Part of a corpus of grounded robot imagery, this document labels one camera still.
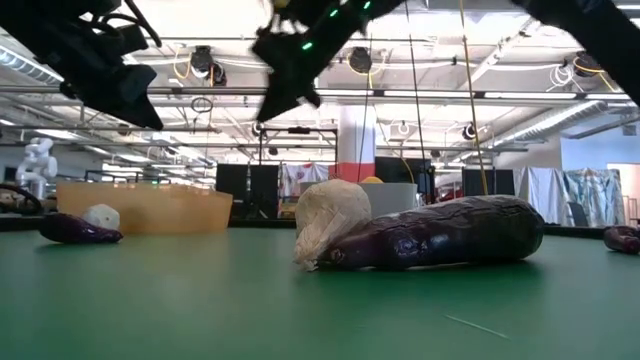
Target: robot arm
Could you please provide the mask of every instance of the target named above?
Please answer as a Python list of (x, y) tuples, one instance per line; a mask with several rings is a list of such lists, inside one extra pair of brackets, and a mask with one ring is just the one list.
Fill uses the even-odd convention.
[[(161, 130), (162, 122), (147, 97), (155, 71), (146, 65), (124, 65), (122, 56), (148, 47), (141, 28), (157, 46), (162, 43), (133, 0), (125, 3), (136, 18), (111, 13), (121, 0), (11, 1), (3, 3), (0, 26), (65, 79), (60, 91), (67, 97), (132, 124)], [(85, 13), (93, 20), (81, 19)], [(112, 19), (132, 24), (114, 28), (108, 24)]]
[[(611, 77), (640, 104), (640, 30), (611, 0), (511, 0), (543, 23), (558, 26), (578, 40)], [(253, 52), (273, 72), (258, 121), (267, 121), (299, 105), (306, 97), (320, 101), (311, 83), (333, 56), (364, 24), (391, 12), (404, 0), (290, 0), (276, 13), (280, 20), (297, 21), (308, 27), (304, 33), (274, 33), (270, 27), (258, 31)]]
[(47, 179), (54, 178), (58, 173), (57, 160), (49, 156), (52, 146), (51, 139), (31, 139), (31, 143), (25, 148), (24, 160), (16, 170), (18, 186), (29, 187), (38, 199), (44, 198)]

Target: crumpled paper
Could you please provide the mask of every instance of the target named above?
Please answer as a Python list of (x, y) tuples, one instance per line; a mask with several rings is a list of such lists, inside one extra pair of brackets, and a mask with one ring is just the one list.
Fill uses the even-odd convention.
[(331, 241), (370, 220), (369, 197), (359, 185), (338, 179), (312, 185), (296, 206), (295, 262), (315, 270)]

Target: eggplant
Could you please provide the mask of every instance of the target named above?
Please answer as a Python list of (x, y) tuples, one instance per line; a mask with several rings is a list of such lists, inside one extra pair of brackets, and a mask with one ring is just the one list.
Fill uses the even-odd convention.
[(465, 197), (378, 217), (329, 244), (320, 269), (500, 263), (538, 250), (544, 220), (513, 196)]
[(604, 231), (604, 244), (611, 250), (637, 255), (640, 253), (640, 234), (630, 226), (612, 226)]
[(69, 214), (45, 216), (39, 231), (45, 238), (63, 244), (114, 244), (122, 239), (117, 230), (94, 226)]

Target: white curtain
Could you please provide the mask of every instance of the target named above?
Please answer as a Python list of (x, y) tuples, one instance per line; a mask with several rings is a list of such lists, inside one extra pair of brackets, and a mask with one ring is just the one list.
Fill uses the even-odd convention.
[(564, 174), (558, 169), (522, 168), (513, 171), (516, 196), (526, 200), (547, 223), (573, 226)]
[(329, 180), (329, 166), (316, 163), (282, 164), (282, 196), (300, 196), (300, 183)]

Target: green table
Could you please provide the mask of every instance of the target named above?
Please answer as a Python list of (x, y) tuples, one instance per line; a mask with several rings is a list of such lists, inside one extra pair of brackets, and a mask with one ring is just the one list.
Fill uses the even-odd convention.
[(0, 359), (640, 359), (640, 257), (599, 241), (404, 273), (303, 273), (293, 244), (0, 234)]

